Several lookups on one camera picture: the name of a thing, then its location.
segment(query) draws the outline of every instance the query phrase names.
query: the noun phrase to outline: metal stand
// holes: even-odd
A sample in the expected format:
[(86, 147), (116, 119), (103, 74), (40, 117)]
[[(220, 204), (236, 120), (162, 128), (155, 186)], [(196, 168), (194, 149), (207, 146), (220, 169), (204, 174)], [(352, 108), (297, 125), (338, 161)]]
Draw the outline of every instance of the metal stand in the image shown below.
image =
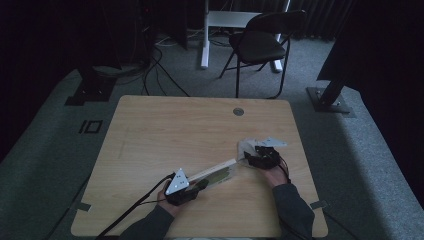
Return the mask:
[(346, 106), (345, 101), (341, 95), (337, 96), (337, 99), (330, 105), (322, 103), (322, 94), (325, 91), (325, 88), (314, 88), (308, 87), (306, 91), (311, 98), (312, 104), (315, 111), (317, 112), (331, 112), (331, 113), (342, 113), (344, 117), (347, 118), (356, 118), (355, 113), (351, 107)]
[(83, 106), (85, 102), (107, 102), (112, 94), (117, 78), (99, 76), (94, 69), (88, 71), (78, 69), (82, 81), (75, 91), (74, 96), (68, 97), (66, 106)]

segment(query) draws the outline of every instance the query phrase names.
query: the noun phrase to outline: person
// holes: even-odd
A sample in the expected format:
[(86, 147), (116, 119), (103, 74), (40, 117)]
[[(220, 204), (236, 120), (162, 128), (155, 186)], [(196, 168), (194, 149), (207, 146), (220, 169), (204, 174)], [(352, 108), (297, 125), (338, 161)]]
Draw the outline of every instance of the person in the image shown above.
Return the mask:
[[(300, 197), (296, 186), (290, 183), (287, 166), (280, 163), (280, 167), (258, 170), (265, 177), (274, 196), (282, 229), (279, 239), (312, 239), (314, 212)], [(145, 218), (129, 226), (120, 235), (120, 240), (159, 240), (165, 237), (173, 220), (187, 203), (174, 206), (167, 201), (160, 201), (165, 199), (164, 189), (158, 193), (157, 199), (159, 202), (155, 208)]]

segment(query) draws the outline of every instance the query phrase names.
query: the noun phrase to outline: chair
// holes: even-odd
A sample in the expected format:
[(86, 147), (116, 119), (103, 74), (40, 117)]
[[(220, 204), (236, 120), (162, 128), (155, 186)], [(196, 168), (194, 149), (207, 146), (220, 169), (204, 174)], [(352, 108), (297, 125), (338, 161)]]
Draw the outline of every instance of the chair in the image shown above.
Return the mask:
[[(280, 90), (269, 99), (277, 98), (281, 94), (290, 52), (290, 38), (293, 33), (303, 29), (305, 21), (306, 12), (303, 10), (262, 13), (253, 17), (242, 33), (230, 36), (229, 42), (233, 52), (219, 78), (222, 78), (226, 70), (237, 69), (236, 98), (239, 95), (240, 68), (262, 64), (257, 70), (260, 71), (268, 62), (284, 59)], [(276, 39), (276, 34), (281, 34), (281, 43)], [(237, 67), (228, 68), (234, 54), (237, 55)]]

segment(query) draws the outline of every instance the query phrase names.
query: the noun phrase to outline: cable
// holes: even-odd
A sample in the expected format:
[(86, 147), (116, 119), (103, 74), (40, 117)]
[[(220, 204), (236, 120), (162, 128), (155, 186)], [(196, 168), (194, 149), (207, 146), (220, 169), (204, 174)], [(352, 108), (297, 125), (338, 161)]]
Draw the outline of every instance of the cable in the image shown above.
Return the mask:
[(213, 39), (209, 39), (209, 42), (212, 43), (213, 45), (219, 46), (219, 47), (231, 47), (231, 45), (228, 44), (228, 43), (219, 42), (219, 41), (216, 41), (216, 40), (213, 40)]
[(110, 230), (112, 230), (116, 225), (118, 225), (128, 214), (130, 214), (134, 209), (136, 209), (138, 206), (143, 204), (143, 201), (146, 200), (150, 194), (156, 190), (159, 185), (161, 185), (165, 180), (174, 178), (175, 173), (172, 173), (166, 177), (164, 177), (162, 180), (160, 180), (156, 186), (154, 186), (146, 195), (144, 195), (142, 198), (140, 198), (137, 202), (135, 202), (127, 211), (124, 212), (118, 219), (115, 220), (109, 227), (107, 227), (105, 230), (103, 230), (97, 237), (96, 240), (100, 240), (102, 237), (106, 235)]
[(144, 205), (144, 204), (148, 204), (148, 203), (158, 203), (158, 202), (163, 202), (163, 201), (165, 201), (165, 200), (166, 200), (166, 198), (164, 198), (164, 199), (160, 199), (160, 200), (156, 200), (156, 201), (142, 202), (142, 203), (140, 203), (138, 206), (141, 206), (141, 205)]
[[(146, 93), (147, 95), (149, 95), (149, 92), (147, 90), (147, 77), (150, 73), (150, 71), (156, 67), (157, 65), (165, 72), (165, 74), (168, 76), (168, 78), (174, 83), (175, 86), (177, 86), (187, 97), (190, 97), (190, 95), (171, 77), (171, 75), (168, 73), (168, 71), (166, 71), (166, 69), (159, 63), (159, 61), (162, 59), (163, 57), (163, 53), (162, 51), (157, 48), (156, 46), (154, 47), (158, 52), (159, 52), (159, 59), (156, 60), (154, 57), (152, 57), (154, 64), (149, 68), (149, 70), (146, 72), (146, 74), (144, 75), (143, 78), (143, 88), (141, 89), (141, 94), (143, 94), (144, 89), (146, 89)], [(159, 84), (159, 87), (161, 89), (161, 91), (164, 93), (164, 95), (166, 96), (165, 91), (163, 90), (162, 86), (159, 83), (159, 79), (157, 78), (157, 82)]]
[(96, 70), (97, 74), (101, 77), (111, 77), (111, 78), (122, 78), (122, 77), (132, 77), (132, 76), (139, 76), (143, 74), (143, 72), (146, 70), (147, 64), (146, 63), (139, 63), (136, 67), (129, 69), (129, 70), (118, 70), (114, 73), (108, 73), (104, 72), (102, 70)]
[(162, 40), (160, 40), (159, 42), (156, 42), (155, 45), (160, 45), (162, 42), (164, 42), (164, 41), (166, 41), (168, 39), (171, 39), (171, 37), (165, 37)]
[(162, 85), (160, 84), (160, 81), (159, 81), (159, 72), (158, 72), (158, 68), (157, 67), (156, 67), (156, 82), (157, 82), (160, 90), (162, 91), (163, 95), (167, 96), (165, 90), (163, 90)]
[(60, 223), (63, 221), (63, 219), (65, 218), (65, 216), (68, 214), (69, 210), (71, 210), (73, 203), (77, 200), (78, 195), (81, 193), (82, 189), (84, 188), (84, 186), (87, 184), (88, 180), (90, 179), (90, 175), (88, 175), (88, 177), (84, 180), (84, 182), (81, 184), (81, 186), (78, 188), (77, 193), (75, 194), (75, 196), (72, 198), (72, 202), (71, 205), (66, 209), (66, 211), (62, 214), (62, 216), (59, 218), (59, 220), (55, 223), (54, 227), (52, 228), (52, 230), (47, 234), (47, 236), (45, 236), (44, 238), (42, 238), (43, 240), (48, 240), (50, 239), (50, 237), (53, 235), (54, 231), (56, 231), (56, 229), (59, 227)]

